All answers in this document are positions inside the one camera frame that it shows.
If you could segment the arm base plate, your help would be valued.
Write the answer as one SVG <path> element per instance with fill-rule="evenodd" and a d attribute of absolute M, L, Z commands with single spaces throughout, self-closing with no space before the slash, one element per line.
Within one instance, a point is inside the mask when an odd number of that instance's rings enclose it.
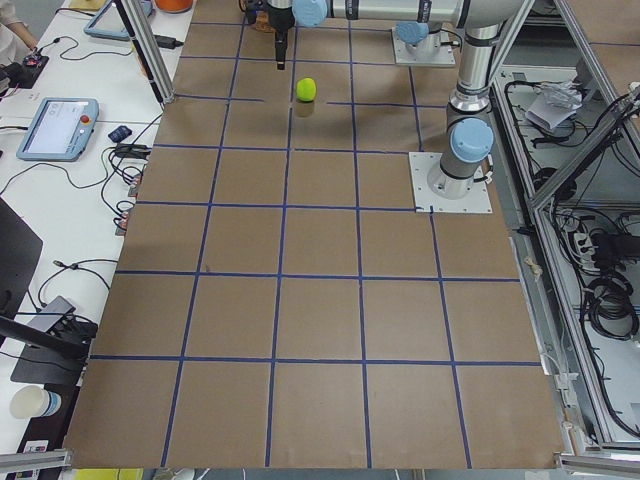
<path fill-rule="evenodd" d="M 444 31 L 428 35 L 416 45 L 404 42 L 393 32 L 395 63 L 405 66 L 453 68 L 456 65 L 450 37 Z"/>
<path fill-rule="evenodd" d="M 410 152 L 408 154 L 414 208 L 423 213 L 492 214 L 488 192 L 491 172 L 478 166 L 474 176 L 458 180 L 441 169 L 441 154 Z"/>

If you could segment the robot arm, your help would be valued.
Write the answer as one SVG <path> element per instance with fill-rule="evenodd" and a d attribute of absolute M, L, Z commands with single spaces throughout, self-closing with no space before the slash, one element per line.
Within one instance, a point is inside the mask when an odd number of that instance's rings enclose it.
<path fill-rule="evenodd" d="M 453 68 L 453 45 L 441 23 L 397 22 L 392 29 L 395 63 L 404 66 Z"/>
<path fill-rule="evenodd" d="M 392 20 L 400 65 L 458 68 L 447 104 L 448 145 L 428 173 L 437 196 L 460 200 L 491 151 L 493 131 L 483 115 L 489 88 L 533 4 L 521 0 L 266 1 L 275 31 L 275 59 L 284 67 L 288 33 L 315 28 L 328 18 Z"/>

